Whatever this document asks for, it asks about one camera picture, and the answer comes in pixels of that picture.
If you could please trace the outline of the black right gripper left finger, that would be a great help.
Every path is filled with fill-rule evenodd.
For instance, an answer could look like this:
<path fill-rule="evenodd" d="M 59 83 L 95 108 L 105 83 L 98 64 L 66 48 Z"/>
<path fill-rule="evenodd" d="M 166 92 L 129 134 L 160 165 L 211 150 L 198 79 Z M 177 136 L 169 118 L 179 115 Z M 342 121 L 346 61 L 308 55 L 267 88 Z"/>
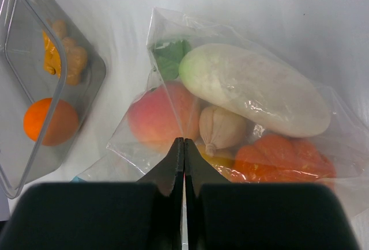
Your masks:
<path fill-rule="evenodd" d="M 136 182 L 29 188 L 1 232 L 2 249 L 181 249 L 184 140 Z"/>

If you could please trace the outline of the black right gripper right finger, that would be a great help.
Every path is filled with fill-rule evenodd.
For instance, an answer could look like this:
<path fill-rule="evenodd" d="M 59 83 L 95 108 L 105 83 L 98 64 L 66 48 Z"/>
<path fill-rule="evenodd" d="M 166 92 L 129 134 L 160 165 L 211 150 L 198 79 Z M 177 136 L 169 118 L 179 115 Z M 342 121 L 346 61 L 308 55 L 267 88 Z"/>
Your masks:
<path fill-rule="evenodd" d="M 190 249 L 358 249 L 333 191 L 308 183 L 232 183 L 184 141 Z"/>

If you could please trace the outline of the yellow fake pear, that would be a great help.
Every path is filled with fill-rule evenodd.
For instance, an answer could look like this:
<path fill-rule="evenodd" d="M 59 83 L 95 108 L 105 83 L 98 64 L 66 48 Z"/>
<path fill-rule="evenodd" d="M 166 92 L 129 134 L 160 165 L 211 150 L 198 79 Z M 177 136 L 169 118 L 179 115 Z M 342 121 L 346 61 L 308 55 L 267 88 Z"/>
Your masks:
<path fill-rule="evenodd" d="M 206 154 L 205 145 L 197 145 L 202 158 L 211 164 L 222 176 L 231 181 L 231 171 L 235 162 L 234 155 L 229 150 L 217 150 L 214 156 Z"/>

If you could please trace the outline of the clear zip top bag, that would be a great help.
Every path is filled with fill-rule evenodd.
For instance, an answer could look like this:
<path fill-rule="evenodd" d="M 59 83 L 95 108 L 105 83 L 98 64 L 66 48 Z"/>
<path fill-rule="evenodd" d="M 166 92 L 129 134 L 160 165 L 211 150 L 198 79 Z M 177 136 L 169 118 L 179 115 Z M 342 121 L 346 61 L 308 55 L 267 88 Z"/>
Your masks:
<path fill-rule="evenodd" d="M 153 9 L 151 71 L 107 143 L 75 181 L 149 173 L 177 137 L 236 183 L 316 183 L 351 218 L 368 215 L 368 128 L 336 91 L 233 28 Z"/>

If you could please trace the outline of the orange fake orange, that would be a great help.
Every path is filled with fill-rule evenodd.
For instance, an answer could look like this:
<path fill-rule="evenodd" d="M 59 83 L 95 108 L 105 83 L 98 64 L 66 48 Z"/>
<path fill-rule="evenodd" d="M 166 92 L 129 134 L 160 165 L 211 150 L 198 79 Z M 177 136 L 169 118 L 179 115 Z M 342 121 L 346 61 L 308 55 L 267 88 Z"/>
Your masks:
<path fill-rule="evenodd" d="M 24 115 L 24 132 L 35 142 L 43 127 L 51 101 L 52 98 L 46 98 L 33 103 Z M 59 100 L 44 135 L 42 145 L 56 146 L 66 142 L 75 134 L 78 126 L 77 111 L 68 102 Z"/>

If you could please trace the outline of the clear grey plastic container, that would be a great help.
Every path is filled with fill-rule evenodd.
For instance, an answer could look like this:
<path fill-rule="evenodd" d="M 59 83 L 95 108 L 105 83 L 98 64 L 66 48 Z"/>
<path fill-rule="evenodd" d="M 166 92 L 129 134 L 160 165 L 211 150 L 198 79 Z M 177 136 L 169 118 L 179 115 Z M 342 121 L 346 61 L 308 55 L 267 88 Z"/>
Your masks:
<path fill-rule="evenodd" d="M 43 35 L 60 46 L 52 23 L 63 20 L 70 37 L 88 54 L 80 82 L 69 85 L 43 68 Z M 27 109 L 36 101 L 64 100 L 83 121 L 106 76 L 100 55 L 55 0 L 1 0 L 1 188 L 9 199 L 24 185 L 55 170 L 64 162 L 73 140 L 56 146 L 30 139 L 23 128 Z"/>

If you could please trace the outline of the red-orange fake pepper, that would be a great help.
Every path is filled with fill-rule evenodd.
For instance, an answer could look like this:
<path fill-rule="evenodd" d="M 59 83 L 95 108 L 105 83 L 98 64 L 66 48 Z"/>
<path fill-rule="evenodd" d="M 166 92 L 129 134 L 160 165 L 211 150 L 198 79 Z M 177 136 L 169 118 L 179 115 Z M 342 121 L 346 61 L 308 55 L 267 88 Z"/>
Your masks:
<path fill-rule="evenodd" d="M 240 183 L 310 183 L 336 176 L 333 163 L 309 140 L 267 134 L 238 150 L 229 179 Z"/>

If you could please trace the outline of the beige fake garlic bulb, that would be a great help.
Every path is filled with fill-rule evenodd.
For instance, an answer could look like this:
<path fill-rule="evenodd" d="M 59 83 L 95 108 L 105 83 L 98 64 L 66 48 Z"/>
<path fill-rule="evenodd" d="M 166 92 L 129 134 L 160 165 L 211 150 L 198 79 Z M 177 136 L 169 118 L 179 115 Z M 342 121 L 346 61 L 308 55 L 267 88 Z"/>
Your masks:
<path fill-rule="evenodd" d="M 199 117 L 199 133 L 205 144 L 205 152 L 213 157 L 218 149 L 239 144 L 247 131 L 247 120 L 222 107 L 209 106 Z"/>

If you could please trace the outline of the pink fake peach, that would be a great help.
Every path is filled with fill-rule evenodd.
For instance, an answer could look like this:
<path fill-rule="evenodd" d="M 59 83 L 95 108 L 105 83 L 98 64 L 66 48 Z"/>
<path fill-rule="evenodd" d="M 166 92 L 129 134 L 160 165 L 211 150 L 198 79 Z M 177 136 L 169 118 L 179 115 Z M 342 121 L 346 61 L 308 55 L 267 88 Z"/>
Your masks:
<path fill-rule="evenodd" d="M 199 101 L 177 81 L 147 91 L 126 116 L 135 138 L 159 153 L 166 153 L 175 138 L 199 137 Z"/>

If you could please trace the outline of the white fake daikon radish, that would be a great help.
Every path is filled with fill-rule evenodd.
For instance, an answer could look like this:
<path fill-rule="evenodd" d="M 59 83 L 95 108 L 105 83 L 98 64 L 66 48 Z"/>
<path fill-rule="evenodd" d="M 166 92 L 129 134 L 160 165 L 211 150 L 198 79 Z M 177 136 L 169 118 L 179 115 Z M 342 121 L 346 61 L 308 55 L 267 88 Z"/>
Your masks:
<path fill-rule="evenodd" d="M 318 89 L 289 65 L 228 44 L 188 52 L 179 77 L 195 96 L 289 137 L 327 130 L 331 116 Z"/>

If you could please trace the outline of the green fake leaf piece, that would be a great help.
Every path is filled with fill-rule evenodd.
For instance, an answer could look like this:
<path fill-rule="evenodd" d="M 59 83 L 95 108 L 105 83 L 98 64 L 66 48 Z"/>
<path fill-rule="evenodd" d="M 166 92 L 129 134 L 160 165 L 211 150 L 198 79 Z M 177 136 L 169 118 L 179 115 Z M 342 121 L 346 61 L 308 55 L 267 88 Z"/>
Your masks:
<path fill-rule="evenodd" d="M 158 43 L 153 47 L 152 53 L 163 81 L 177 79 L 179 64 L 190 50 L 191 45 L 187 40 Z"/>

